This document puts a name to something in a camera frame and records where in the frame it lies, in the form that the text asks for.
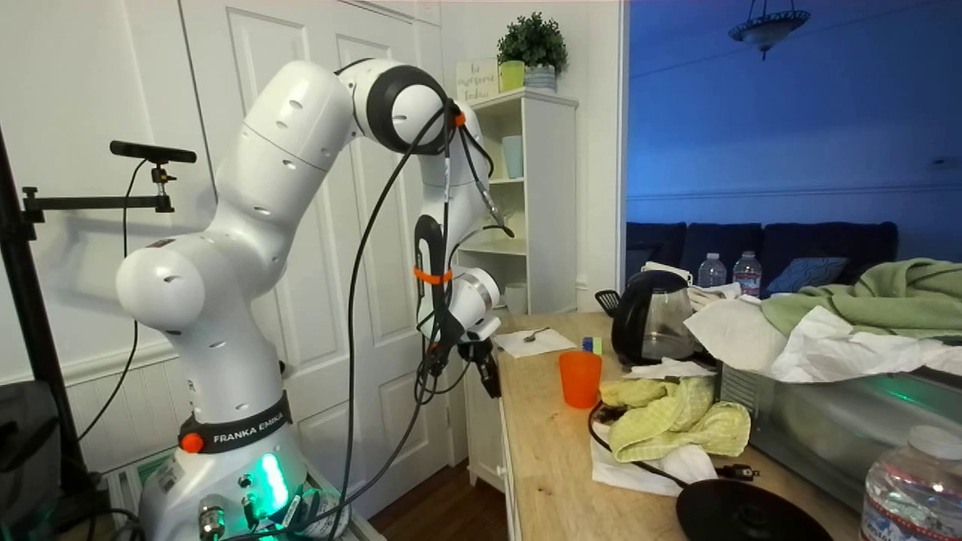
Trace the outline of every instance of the table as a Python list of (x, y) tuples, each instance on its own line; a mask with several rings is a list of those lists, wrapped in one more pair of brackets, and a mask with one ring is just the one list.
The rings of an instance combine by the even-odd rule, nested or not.
[[(524, 316), (514, 328), (540, 328), (604, 339), (604, 378), (619, 378), (622, 366), (607, 348), (609, 319), (604, 312), (573, 316)], [(506, 497), (510, 537), (527, 541), (619, 541), (619, 537), (684, 537), (676, 524), (673, 497), (649, 497), (616, 489), (591, 481), (585, 410), (562, 399), (555, 356), (508, 358), (499, 356), (502, 373), (502, 428), (506, 428)], [(757, 488), (779, 494), (809, 511), (831, 537), (857, 537), (857, 518), (789, 475), (757, 451), (746, 451), (736, 464), (755, 467)]]

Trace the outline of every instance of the wooden floor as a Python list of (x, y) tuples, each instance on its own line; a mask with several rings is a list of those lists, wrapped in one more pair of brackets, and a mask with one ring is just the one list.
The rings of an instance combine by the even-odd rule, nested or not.
[(368, 520), (386, 541), (508, 541), (506, 497), (467, 467), (442, 470)]

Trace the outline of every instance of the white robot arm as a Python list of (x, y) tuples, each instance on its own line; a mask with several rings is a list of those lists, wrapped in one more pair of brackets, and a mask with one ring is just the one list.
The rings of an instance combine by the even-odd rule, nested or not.
[(420, 70), (360, 59), (333, 74), (288, 64), (237, 132), (211, 224), (155, 240), (120, 263), (120, 305), (170, 339), (191, 399), (173, 459), (145, 488), (149, 537), (288, 530), (316, 507), (323, 481), (296, 451), (278, 365), (250, 301), (278, 279), (294, 227), (350, 135), (420, 155), (418, 253), (427, 267), (418, 263), (418, 276), (429, 289), (423, 319), (442, 336), (420, 371), (438, 373), (451, 346), (499, 328), (499, 289), (483, 270), (447, 279), (453, 244), (491, 211), (473, 176), (482, 146), (451, 145), (459, 129), (482, 135), (474, 114)]

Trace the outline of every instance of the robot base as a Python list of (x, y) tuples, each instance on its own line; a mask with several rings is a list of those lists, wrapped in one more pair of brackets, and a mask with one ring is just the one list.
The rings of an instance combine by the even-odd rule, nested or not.
[(237, 451), (177, 451), (148, 479), (140, 524), (149, 541), (229, 541), (271, 530), (329, 537), (336, 501), (336, 489), (313, 473), (282, 423)]

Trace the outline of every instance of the plastic bottle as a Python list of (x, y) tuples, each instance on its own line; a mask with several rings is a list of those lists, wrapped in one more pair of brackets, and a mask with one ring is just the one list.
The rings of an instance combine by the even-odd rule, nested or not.
[(740, 281), (743, 294), (759, 297), (759, 260), (751, 248), (746, 248), (740, 260), (734, 260), (730, 279)]
[(696, 285), (700, 289), (711, 289), (711, 285), (723, 285), (727, 281), (727, 270), (717, 253), (707, 253), (703, 260), (696, 263)]
[(876, 459), (865, 475), (861, 537), (962, 537), (962, 440), (940, 428), (915, 428), (909, 445)]

